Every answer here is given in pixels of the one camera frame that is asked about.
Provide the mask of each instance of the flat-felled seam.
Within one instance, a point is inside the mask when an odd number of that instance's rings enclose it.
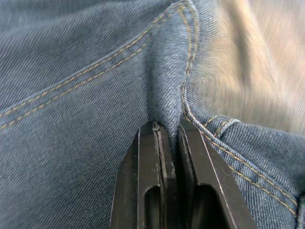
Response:
[[[182,5],[182,4],[184,4],[184,3],[185,3],[185,2],[178,3],[177,5],[175,5],[174,7],[170,8],[170,9],[174,9],[174,8],[176,8],[177,6]],[[185,7],[179,7],[179,9],[177,9],[176,11],[183,10],[184,8],[185,8]],[[55,100],[57,100],[57,99],[59,99],[59,98],[65,96],[66,94],[68,94],[68,93],[70,93],[71,91],[73,91],[73,90],[79,88],[80,86],[82,86],[82,85],[84,85],[84,84],[90,82],[91,80],[94,80],[94,79],[100,77],[100,76],[103,75],[104,73],[106,73],[106,72],[112,70],[113,68],[119,66],[121,63],[123,63],[123,62],[129,60],[129,59],[130,59],[131,57],[133,57],[135,54],[137,54],[138,52],[140,52],[145,46],[146,46],[146,43],[143,44],[142,47],[141,47],[140,49],[138,49],[136,52],[134,52],[133,54],[131,54],[130,56],[128,56],[128,57],[125,58],[124,60],[118,62],[118,63],[115,64],[114,66],[112,66],[112,67],[106,69],[105,71],[103,71],[103,72],[101,72],[101,73],[99,73],[99,74],[97,74],[97,75],[95,75],[95,76],[93,76],[93,77],[91,77],[91,78],[89,78],[89,79],[87,79],[87,80],[81,82],[80,84],[78,84],[78,85],[76,85],[76,86],[74,86],[74,87],[68,89],[67,91],[65,91],[65,92],[63,92],[63,93],[61,93],[61,94],[59,94],[59,95],[53,97],[51,100],[49,100],[49,101],[47,101],[46,103],[41,104],[41,105],[39,105],[38,107],[36,107],[36,108],[34,108],[34,109],[28,111],[28,112],[25,113],[24,115],[18,117],[16,120],[13,120],[13,121],[11,121],[11,122],[9,122],[9,123],[6,123],[6,124],[2,125],[2,126],[0,127],[0,130],[4,130],[4,129],[8,128],[8,127],[11,127],[11,126],[15,125],[17,122],[19,122],[19,121],[21,121],[22,119],[24,119],[24,118],[30,116],[31,114],[37,112],[38,110],[43,109],[45,106],[49,105],[50,103],[54,102]]]
[[[262,191],[266,192],[268,195],[270,195],[271,197],[275,198],[278,202],[280,202],[282,205],[284,205],[286,208],[288,208],[288,210],[293,214],[293,216],[296,218],[296,212],[293,211],[287,204],[285,204],[283,201],[281,201],[277,196],[273,195],[272,193],[270,193],[267,189],[265,189],[264,187],[259,186],[257,183],[253,182],[252,180],[250,180],[249,178],[247,178],[245,175],[241,174],[240,172],[237,172],[234,168],[232,168],[231,166],[229,166],[229,168],[234,171],[237,175],[239,175],[240,177],[242,177],[243,179],[247,180],[249,183],[251,183],[252,185],[258,187],[259,189],[261,189]]]
[[[76,76],[74,76],[74,77],[72,77],[72,78],[66,80],[65,82],[63,82],[63,83],[57,85],[56,87],[53,87],[53,88],[51,88],[50,90],[48,90],[48,91],[46,91],[46,92],[43,92],[43,93],[37,95],[36,97],[31,98],[31,99],[29,99],[29,100],[23,102],[22,104],[20,104],[20,105],[18,105],[18,106],[15,106],[15,107],[13,107],[12,109],[10,109],[10,110],[8,110],[8,111],[6,111],[6,112],[0,114],[0,118],[2,118],[2,117],[4,117],[4,116],[7,116],[7,115],[10,115],[10,114],[12,114],[13,112],[17,111],[19,108],[22,108],[22,107],[24,107],[25,105],[28,105],[28,104],[30,104],[30,103],[32,103],[32,102],[34,102],[34,101],[40,99],[41,97],[44,97],[45,95],[47,95],[47,94],[49,94],[49,93],[51,93],[51,92],[54,92],[54,91],[58,90],[58,89],[61,88],[62,86],[64,86],[64,85],[66,85],[66,84],[68,84],[68,83],[74,81],[76,78],[78,78],[78,77],[80,77],[80,76],[82,76],[82,75],[84,75],[84,74],[90,72],[91,70],[95,69],[96,67],[100,66],[101,64],[103,64],[103,63],[105,63],[105,62],[111,60],[112,58],[114,58],[115,56],[117,56],[118,54],[120,54],[121,52],[123,52],[124,50],[126,50],[126,49],[128,49],[128,48],[134,46],[134,45],[135,45],[135,44],[136,44],[145,34],[147,34],[147,33],[149,32],[149,30],[150,30],[158,21],[160,21],[160,20],[168,13],[168,11],[170,11],[170,10],[172,10],[172,9],[174,9],[174,8],[177,8],[178,6],[180,6],[180,5],[184,4],[184,3],[186,3],[186,2],[185,2],[185,1],[184,1],[184,2],[180,2],[180,3],[178,3],[177,5],[174,5],[173,7],[166,9],[166,10],[163,12],[163,14],[160,15],[157,19],[155,19],[155,20],[148,26],[148,28],[147,28],[147,29],[146,29],[146,30],[145,30],[145,31],[144,31],[135,41],[133,41],[131,44],[127,45],[126,47],[120,49],[118,52],[116,52],[115,54],[113,54],[111,57],[109,57],[109,58],[107,58],[106,60],[103,60],[103,61],[101,61],[101,62],[99,62],[99,63],[96,63],[96,64],[95,64],[94,66],[92,66],[91,68],[88,68],[88,69],[86,69],[86,70],[84,70],[84,71],[78,73]]]
[[[305,229],[305,195],[302,194],[299,198],[297,229]]]
[[[208,125],[209,125],[209,123],[211,122],[211,121],[213,121],[215,118],[217,118],[218,117],[218,115],[214,115],[214,116],[212,116],[203,126],[206,128]]]
[[[229,118],[228,120],[226,120],[225,122],[223,122],[216,130],[214,136],[216,137],[217,135],[219,135],[220,131],[221,131],[221,128],[223,126],[225,126],[228,122],[232,121],[233,119],[232,118]]]
[[[182,106],[183,106],[183,111],[184,111],[184,114],[185,116],[187,117],[186,115],[186,110],[185,110],[185,107],[184,107],[184,91],[185,91],[185,84],[186,84],[186,79],[187,79],[187,76],[189,74],[189,63],[191,61],[191,56],[192,56],[192,37],[191,37],[191,32],[190,32],[190,26],[188,25],[188,22],[187,22],[187,19],[185,17],[185,15],[182,13],[182,12],[179,12],[180,16],[181,16],[181,19],[183,20],[184,24],[185,24],[185,27],[186,27],[186,31],[187,31],[187,40],[188,40],[188,53],[187,53],[187,61],[186,61],[186,67],[185,67],[185,74],[186,74],[186,77],[185,77],[185,81],[183,82],[183,85],[182,85]]]
[[[194,11],[193,11],[193,9],[192,9],[192,6],[190,6],[190,4],[189,3],[187,3],[188,4],[188,7],[189,7],[189,9],[190,9],[190,11],[191,11],[191,15],[192,15],[192,17],[193,17],[193,21],[194,21],[194,23],[195,23],[195,43],[197,43],[198,42],[198,24],[196,23],[196,21],[197,21],[197,18],[196,18],[196,15],[195,15],[195,13],[194,13]],[[193,61],[194,60],[194,57],[195,57],[195,51],[196,51],[196,49],[194,49],[194,54],[193,54],[193,58],[192,58],[192,60],[191,61]],[[191,118],[193,118],[193,120],[195,120],[196,121],[196,123],[198,123],[199,124],[199,126],[201,127],[201,128],[203,128],[203,129],[206,129],[196,118],[195,118],[195,116],[192,114],[192,111],[191,111],[191,109],[190,109],[190,107],[189,107],[189,105],[188,105],[188,103],[187,103],[187,101],[186,101],[186,89],[185,89],[185,85],[186,85],[186,80],[187,80],[187,77],[188,77],[188,75],[189,75],[189,73],[190,73],[190,69],[186,69],[186,79],[185,79],[185,81],[184,81],[184,83],[183,83],[183,93],[182,93],[182,103],[183,103],[183,108],[184,108],[184,113],[186,114],[186,117],[187,117],[187,119],[188,120],[190,120],[190,118],[188,117],[188,115],[191,117]],[[220,145],[218,145],[217,143],[215,143],[212,139],[210,139],[204,132],[202,132],[203,133],[203,135],[206,137],[206,138],[208,138],[210,141],[211,141],[211,143],[212,144],[214,144],[215,146],[217,146],[217,147],[219,147],[220,149],[222,149],[222,150],[224,150],[226,153],[228,153],[230,156],[232,156],[234,159],[236,159],[236,160],[238,160],[238,161],[240,161],[241,163],[243,163],[244,165],[246,165],[247,167],[249,167],[252,171],[254,171],[257,175],[259,175],[260,177],[262,177],[264,180],[266,180],[269,184],[271,184],[273,187],[275,187],[276,189],[278,189],[283,195],[285,195],[286,197],[288,197],[295,205],[297,205],[297,202],[295,201],[295,200],[293,200],[286,192],[284,192],[280,187],[278,187],[277,185],[275,185],[273,182],[271,182],[271,181],[269,181],[264,175],[262,175],[261,173],[259,173],[257,170],[255,170],[254,168],[252,168],[250,165],[248,165],[246,162],[244,162],[243,160],[241,160],[240,158],[238,158],[238,157],[236,157],[235,155],[233,155],[231,152],[229,152],[228,150],[226,150],[226,149],[224,149],[224,148],[222,148]]]

